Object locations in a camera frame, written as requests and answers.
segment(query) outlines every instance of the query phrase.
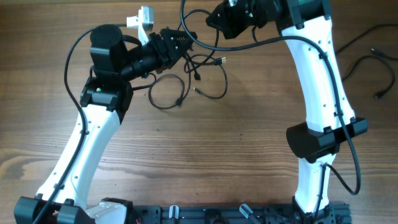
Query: white mount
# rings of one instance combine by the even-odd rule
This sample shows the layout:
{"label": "white mount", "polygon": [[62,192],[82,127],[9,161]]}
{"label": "white mount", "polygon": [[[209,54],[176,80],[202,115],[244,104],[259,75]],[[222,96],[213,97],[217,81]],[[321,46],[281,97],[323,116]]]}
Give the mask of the white mount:
{"label": "white mount", "polygon": [[138,39],[143,45],[148,43],[145,31],[152,31],[154,26],[154,10],[149,6],[141,6],[138,15],[127,17],[127,28],[138,29]]}
{"label": "white mount", "polygon": [[[88,105],[83,107],[86,115],[87,135],[81,146],[79,155],[71,168],[64,187],[59,190],[54,202],[64,203],[66,199],[73,199],[76,206],[86,209],[86,201],[91,181],[105,147],[120,126],[119,116],[115,111],[106,110],[105,106]],[[48,200],[54,191],[54,185],[59,183],[62,174],[76,150],[81,136],[81,117],[77,118],[75,129],[70,136],[61,158],[51,172],[48,179],[36,194],[43,194],[42,199]]]}

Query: black mounting plate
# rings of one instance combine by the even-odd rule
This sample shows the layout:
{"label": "black mounting plate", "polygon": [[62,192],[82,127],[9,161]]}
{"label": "black mounting plate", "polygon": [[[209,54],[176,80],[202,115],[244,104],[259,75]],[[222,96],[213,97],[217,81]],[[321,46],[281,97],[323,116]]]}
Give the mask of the black mounting plate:
{"label": "black mounting plate", "polygon": [[[253,206],[253,215],[263,224],[303,223],[300,216],[295,219],[292,204],[276,204]],[[169,219],[169,207],[134,206],[142,224],[205,224],[205,212],[217,209],[222,218],[228,219],[229,224],[253,224],[239,211],[239,207],[180,207],[177,220]],[[352,222],[349,205],[333,205],[328,207],[327,217],[319,219],[318,224],[349,224]]]}

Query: white bracket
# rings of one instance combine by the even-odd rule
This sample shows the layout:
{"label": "white bracket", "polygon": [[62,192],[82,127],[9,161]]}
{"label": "white bracket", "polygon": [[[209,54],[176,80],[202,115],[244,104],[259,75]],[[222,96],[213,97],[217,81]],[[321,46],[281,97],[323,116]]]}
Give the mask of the white bracket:
{"label": "white bracket", "polygon": [[149,6],[141,6],[138,15],[127,17],[127,28],[138,29],[138,39],[143,45],[149,42],[145,31],[152,31],[154,26],[154,9]]}

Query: cable connector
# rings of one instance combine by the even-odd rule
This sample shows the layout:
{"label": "cable connector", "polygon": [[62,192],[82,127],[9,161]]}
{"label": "cable connector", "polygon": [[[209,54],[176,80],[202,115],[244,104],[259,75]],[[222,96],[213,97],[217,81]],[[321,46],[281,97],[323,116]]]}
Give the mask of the cable connector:
{"label": "cable connector", "polygon": [[372,52],[373,54],[375,54],[375,55],[380,56],[380,57],[385,57],[385,56],[386,56],[385,53],[381,52],[381,51],[378,50],[378,49],[372,49],[371,52]]}
{"label": "cable connector", "polygon": [[222,63],[225,63],[225,62],[226,62],[226,57],[217,58],[217,59],[214,61],[214,65],[221,65]]}
{"label": "cable connector", "polygon": [[199,73],[197,71],[195,71],[195,74],[193,74],[193,77],[194,77],[194,79],[196,81],[200,81],[201,80],[200,75],[199,75]]}
{"label": "cable connector", "polygon": [[202,95],[202,93],[203,93],[202,91],[200,91],[198,88],[195,88],[195,87],[193,87],[193,90],[194,90],[195,92],[201,94],[201,95]]}

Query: wood grain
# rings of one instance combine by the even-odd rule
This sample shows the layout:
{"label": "wood grain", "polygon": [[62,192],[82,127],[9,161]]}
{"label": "wood grain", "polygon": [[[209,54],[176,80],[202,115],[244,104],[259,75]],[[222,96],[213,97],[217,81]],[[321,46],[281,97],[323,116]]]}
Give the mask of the wood grain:
{"label": "wood grain", "polygon": [[[219,1],[189,1],[186,10],[213,10]],[[398,22],[397,1],[332,1],[335,47],[378,23]],[[14,223],[13,208],[21,195],[34,196],[65,147],[77,112],[63,86],[63,67],[75,39],[98,24],[120,23],[141,2],[49,4],[0,7],[0,223]],[[176,27],[179,2],[146,2],[155,7],[154,31]],[[201,40],[212,44],[215,31],[204,15],[187,19]],[[136,36],[135,30],[123,29]],[[258,39],[277,35],[275,25],[257,32]],[[398,52],[398,32],[370,34],[338,57],[345,74],[371,47]],[[247,30],[221,46],[252,42]],[[69,84],[78,96],[91,66],[90,41],[73,53]],[[197,52],[206,52],[195,45]],[[297,187],[297,158],[285,130],[305,121],[305,107],[294,62],[287,46],[276,43],[241,52],[216,53],[224,66],[229,90],[222,100],[193,91],[181,108],[159,111],[137,91],[120,130],[108,144],[95,173],[89,205],[101,198],[132,200],[136,205],[238,205],[290,202]],[[171,71],[185,81],[183,62]],[[209,94],[222,93],[218,68],[201,68],[193,82]],[[364,63],[345,84],[357,116],[369,121],[369,132],[354,139],[363,185],[352,197],[331,175],[329,197],[351,204],[354,223],[398,220],[398,91],[383,99],[374,92],[388,85],[388,70]],[[133,85],[150,80],[137,79]],[[178,81],[154,89],[159,104],[178,96]],[[354,185],[351,153],[342,146],[335,167]]]}

